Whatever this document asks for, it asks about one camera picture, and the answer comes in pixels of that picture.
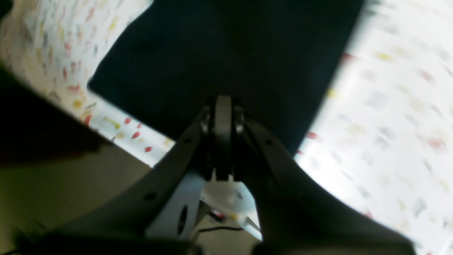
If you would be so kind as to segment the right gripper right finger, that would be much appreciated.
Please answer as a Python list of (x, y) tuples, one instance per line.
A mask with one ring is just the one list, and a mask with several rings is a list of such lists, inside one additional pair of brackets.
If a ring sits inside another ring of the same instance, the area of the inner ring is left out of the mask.
[(282, 144), (233, 107), (234, 176), (254, 198), (262, 242), (254, 255), (414, 255), (412, 242), (344, 204)]

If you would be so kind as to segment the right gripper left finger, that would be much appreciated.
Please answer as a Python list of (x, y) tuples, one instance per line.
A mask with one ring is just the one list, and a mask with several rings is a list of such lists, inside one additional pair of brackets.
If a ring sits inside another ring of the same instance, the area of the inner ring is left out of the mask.
[(171, 150), (106, 205), (40, 237), (23, 255), (199, 255), (191, 244), (206, 181), (232, 173), (233, 102), (202, 107)]

